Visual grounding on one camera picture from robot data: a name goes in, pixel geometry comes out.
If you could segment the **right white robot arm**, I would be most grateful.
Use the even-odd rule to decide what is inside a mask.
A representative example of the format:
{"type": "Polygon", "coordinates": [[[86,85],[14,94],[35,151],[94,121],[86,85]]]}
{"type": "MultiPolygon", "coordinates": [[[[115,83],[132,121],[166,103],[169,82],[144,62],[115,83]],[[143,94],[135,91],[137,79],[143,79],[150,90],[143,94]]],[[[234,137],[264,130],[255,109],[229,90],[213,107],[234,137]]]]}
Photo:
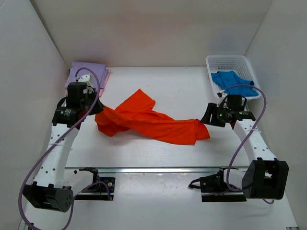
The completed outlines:
{"type": "Polygon", "coordinates": [[[284,196],[289,166],[269,150],[260,131],[258,120],[245,110],[247,99],[241,95],[219,93],[218,103],[209,103],[201,123],[216,127],[230,124],[241,143],[223,175],[215,179],[221,192],[242,192],[245,198],[280,200],[284,196]],[[244,172],[233,168],[241,149],[245,150],[249,166],[244,172]]]}

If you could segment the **orange t-shirt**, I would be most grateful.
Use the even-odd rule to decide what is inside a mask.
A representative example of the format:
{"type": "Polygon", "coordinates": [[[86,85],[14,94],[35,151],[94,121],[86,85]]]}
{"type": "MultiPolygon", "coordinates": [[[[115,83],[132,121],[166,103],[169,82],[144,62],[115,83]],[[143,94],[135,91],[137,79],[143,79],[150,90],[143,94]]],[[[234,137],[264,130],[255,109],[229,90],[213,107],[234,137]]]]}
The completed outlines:
{"type": "Polygon", "coordinates": [[[139,89],[116,109],[105,106],[94,120],[98,130],[109,137],[134,130],[147,138],[177,145],[194,145],[211,138],[200,120],[175,120],[154,111],[154,106],[155,100],[139,89]]]}

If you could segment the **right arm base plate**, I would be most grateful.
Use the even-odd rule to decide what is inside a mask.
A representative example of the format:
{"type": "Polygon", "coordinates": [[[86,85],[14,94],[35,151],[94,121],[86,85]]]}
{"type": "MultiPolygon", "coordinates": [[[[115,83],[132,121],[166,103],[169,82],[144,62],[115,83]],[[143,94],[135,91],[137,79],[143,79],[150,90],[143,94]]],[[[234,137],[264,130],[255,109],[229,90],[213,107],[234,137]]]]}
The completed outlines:
{"type": "Polygon", "coordinates": [[[225,169],[219,169],[212,175],[202,176],[192,180],[188,188],[200,189],[203,203],[215,202],[246,202],[247,199],[241,193],[231,191],[224,182],[225,169]]]}

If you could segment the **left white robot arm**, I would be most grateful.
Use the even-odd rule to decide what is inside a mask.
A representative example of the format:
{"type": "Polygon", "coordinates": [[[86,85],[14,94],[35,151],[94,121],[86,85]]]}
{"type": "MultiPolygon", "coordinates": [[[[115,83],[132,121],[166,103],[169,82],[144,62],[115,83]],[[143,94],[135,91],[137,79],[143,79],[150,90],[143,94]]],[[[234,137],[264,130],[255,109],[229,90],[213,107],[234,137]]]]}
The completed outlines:
{"type": "Polygon", "coordinates": [[[67,96],[62,98],[52,118],[49,148],[42,158],[40,169],[32,184],[24,184],[21,193],[35,208],[67,212],[73,196],[84,186],[94,191],[100,186],[100,178],[95,174],[77,173],[74,183],[64,181],[72,144],[82,121],[89,115],[103,111],[97,90],[89,82],[72,82],[67,87],[67,96]]]}

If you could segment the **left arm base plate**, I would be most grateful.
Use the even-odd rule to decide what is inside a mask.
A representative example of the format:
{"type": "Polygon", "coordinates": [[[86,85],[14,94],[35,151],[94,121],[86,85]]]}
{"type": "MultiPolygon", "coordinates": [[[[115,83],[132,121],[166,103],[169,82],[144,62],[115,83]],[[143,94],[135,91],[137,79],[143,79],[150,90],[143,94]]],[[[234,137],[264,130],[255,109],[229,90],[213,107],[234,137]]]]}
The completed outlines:
{"type": "Polygon", "coordinates": [[[84,188],[79,194],[75,196],[75,200],[98,200],[98,201],[113,201],[115,191],[115,177],[101,176],[96,168],[85,167],[78,172],[90,172],[93,174],[91,186],[84,188]]]}

